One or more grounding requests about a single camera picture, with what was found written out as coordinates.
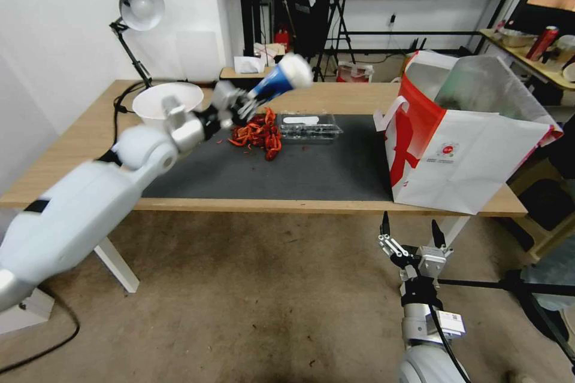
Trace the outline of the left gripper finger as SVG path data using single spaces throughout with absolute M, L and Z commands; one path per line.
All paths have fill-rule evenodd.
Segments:
M 236 100 L 231 105 L 232 123 L 247 124 L 263 104 L 264 102 L 259 100 Z
M 242 94 L 243 108 L 257 108 L 275 98 L 275 88 L 270 86 L 256 86 Z

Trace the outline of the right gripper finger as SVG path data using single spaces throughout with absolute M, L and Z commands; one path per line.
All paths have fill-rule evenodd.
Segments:
M 379 226 L 378 243 L 388 257 L 405 257 L 405 249 L 391 237 L 391 227 L 387 211 L 383 213 L 382 222 Z
M 447 246 L 445 235 L 435 219 L 431 221 L 431 231 L 434 248 L 447 259 L 453 253 L 453 249 Z

